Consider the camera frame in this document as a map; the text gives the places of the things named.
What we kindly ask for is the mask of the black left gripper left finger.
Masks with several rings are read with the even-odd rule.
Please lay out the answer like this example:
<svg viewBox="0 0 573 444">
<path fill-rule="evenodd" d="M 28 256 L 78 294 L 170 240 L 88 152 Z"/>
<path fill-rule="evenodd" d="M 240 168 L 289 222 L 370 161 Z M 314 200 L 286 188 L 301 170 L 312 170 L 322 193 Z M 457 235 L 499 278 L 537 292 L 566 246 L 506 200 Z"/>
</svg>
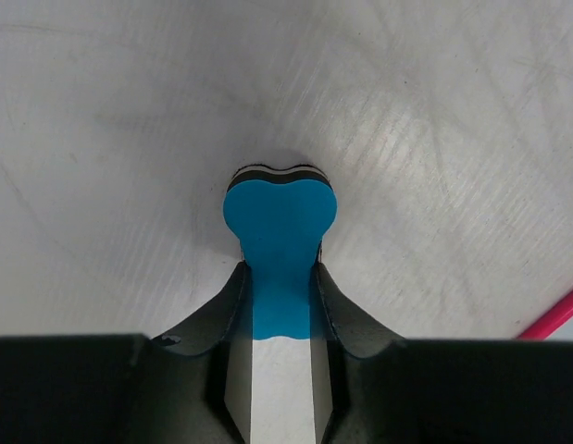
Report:
<svg viewBox="0 0 573 444">
<path fill-rule="evenodd" d="M 0 337 L 0 443 L 246 443 L 247 264 L 167 332 Z"/>
</svg>

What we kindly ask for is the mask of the pink-framed whiteboard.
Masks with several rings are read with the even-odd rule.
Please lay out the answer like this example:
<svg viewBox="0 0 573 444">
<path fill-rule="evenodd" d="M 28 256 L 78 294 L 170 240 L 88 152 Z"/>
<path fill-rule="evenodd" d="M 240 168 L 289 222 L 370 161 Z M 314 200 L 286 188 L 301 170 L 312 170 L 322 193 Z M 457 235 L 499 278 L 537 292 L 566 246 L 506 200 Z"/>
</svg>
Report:
<svg viewBox="0 0 573 444">
<path fill-rule="evenodd" d="M 549 339 L 562 327 L 571 326 L 566 339 L 573 338 L 573 290 L 517 335 L 518 339 Z"/>
</svg>

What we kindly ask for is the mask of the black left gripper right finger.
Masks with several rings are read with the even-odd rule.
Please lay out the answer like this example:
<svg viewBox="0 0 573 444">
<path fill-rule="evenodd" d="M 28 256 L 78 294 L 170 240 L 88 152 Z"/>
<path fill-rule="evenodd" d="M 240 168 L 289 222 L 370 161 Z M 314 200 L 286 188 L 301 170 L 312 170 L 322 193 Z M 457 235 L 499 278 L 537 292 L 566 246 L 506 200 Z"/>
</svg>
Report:
<svg viewBox="0 0 573 444">
<path fill-rule="evenodd" d="M 310 278 L 320 443 L 573 443 L 573 342 L 409 339 Z"/>
</svg>

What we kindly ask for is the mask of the blue bone-shaped eraser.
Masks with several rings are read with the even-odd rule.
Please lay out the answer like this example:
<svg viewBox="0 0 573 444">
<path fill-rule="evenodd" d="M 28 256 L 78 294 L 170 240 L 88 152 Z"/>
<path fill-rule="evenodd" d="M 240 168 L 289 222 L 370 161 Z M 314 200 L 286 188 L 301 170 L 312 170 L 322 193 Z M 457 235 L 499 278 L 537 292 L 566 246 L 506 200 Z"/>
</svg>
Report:
<svg viewBox="0 0 573 444">
<path fill-rule="evenodd" d="M 317 167 L 239 169 L 223 217 L 252 277 L 253 338 L 309 339 L 310 279 L 337 215 L 337 199 Z"/>
</svg>

